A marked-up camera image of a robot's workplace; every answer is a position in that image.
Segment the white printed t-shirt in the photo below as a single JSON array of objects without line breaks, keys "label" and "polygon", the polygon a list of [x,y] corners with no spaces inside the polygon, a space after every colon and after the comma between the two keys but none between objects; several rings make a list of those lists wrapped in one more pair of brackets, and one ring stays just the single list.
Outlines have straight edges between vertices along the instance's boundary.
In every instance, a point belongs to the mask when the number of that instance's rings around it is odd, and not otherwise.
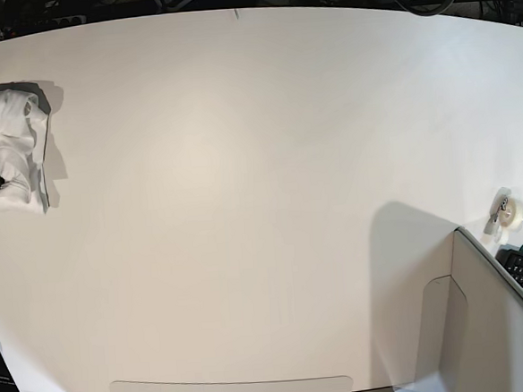
[{"label": "white printed t-shirt", "polygon": [[35,82],[0,84],[0,209],[45,214],[47,96]]}]

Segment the clear tape dispenser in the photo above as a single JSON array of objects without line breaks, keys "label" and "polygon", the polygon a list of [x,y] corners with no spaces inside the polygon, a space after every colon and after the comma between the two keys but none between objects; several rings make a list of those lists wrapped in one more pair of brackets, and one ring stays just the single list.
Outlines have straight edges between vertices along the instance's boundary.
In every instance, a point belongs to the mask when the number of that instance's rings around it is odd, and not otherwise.
[{"label": "clear tape dispenser", "polygon": [[496,244],[505,244],[510,234],[523,225],[523,202],[512,191],[501,187],[491,204],[483,234]]}]

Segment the grey cardboard box right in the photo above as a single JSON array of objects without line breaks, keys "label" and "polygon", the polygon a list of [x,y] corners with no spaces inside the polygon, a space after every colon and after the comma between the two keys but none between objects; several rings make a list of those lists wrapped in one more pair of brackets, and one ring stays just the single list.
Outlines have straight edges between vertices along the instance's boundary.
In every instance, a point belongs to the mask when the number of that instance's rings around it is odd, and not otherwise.
[{"label": "grey cardboard box right", "polygon": [[424,289],[413,381],[395,392],[523,392],[523,289],[465,229]]}]

